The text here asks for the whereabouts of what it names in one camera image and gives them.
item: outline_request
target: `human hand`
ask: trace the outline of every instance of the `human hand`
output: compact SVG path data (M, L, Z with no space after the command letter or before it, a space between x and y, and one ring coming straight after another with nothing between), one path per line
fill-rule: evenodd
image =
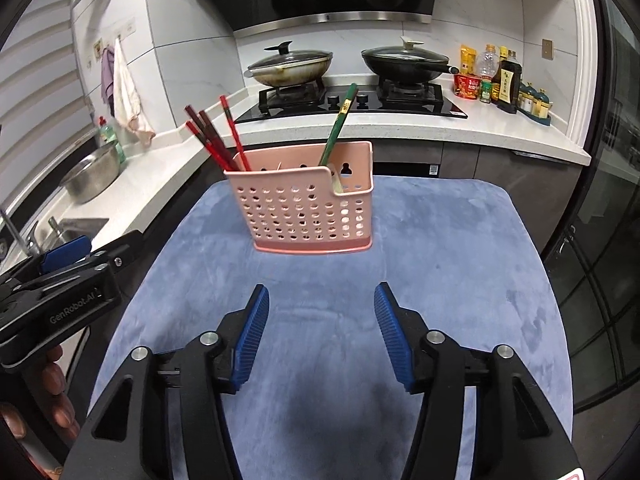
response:
M62 373L60 366L55 362L61 357L61 346L56 346L47 352L47 364L42 370L42 384L44 388L54 396L52 407L53 419L57 425L65 430L66 435L71 440L75 440L78 437L78 433L80 433L80 425L76 421L74 407L64 393L66 387L65 375ZM26 436L27 427L18 411L12 405L0 404L0 415L2 415L2 418L4 418L4 421L17 440ZM30 458L45 478L51 478L52 480L58 480L60 478L61 470L46 471L35 463L31 456Z

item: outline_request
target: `blue table mat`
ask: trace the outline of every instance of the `blue table mat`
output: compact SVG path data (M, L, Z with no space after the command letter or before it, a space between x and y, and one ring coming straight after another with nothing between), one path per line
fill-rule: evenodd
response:
M292 256L256 251L228 182L214 184L130 302L92 403L132 348L181 348L263 283L271 311L254 370L237 395L223 396L245 480L399 479L422 396L396 382L376 323L374 288L387 281L401 306L462 346L514 347L570 436L564 329L507 193L477 180L376 176L373 195L369 250ZM459 479L469 477L474 442L474 393L466 393ZM173 395L179 480L176 411Z

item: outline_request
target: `sink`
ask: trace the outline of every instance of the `sink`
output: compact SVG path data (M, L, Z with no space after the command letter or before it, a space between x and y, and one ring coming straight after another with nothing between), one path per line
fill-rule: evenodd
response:
M108 218L62 219L58 222L58 225L62 230L61 235L57 235L55 231L52 231L43 243L41 243L40 248L43 252L50 251L81 236L86 236L89 240L94 240L95 236L108 221Z

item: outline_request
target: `stove burner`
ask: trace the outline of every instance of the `stove burner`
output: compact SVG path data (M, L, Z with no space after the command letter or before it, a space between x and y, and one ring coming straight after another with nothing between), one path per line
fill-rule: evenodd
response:
M269 110L275 108L318 107L324 102L325 93L322 79L302 85L269 88L258 93L258 108L261 113L270 116Z
M376 92L385 106L420 104L442 108L444 104L442 87L434 83L402 84L380 78Z

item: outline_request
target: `towel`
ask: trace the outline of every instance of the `towel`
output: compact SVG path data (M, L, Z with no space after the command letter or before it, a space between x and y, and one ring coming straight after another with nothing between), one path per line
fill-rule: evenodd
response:
M118 124L136 134L142 145L148 148L156 136L146 120L131 74L127 67L120 38L116 38L113 59L113 108Z

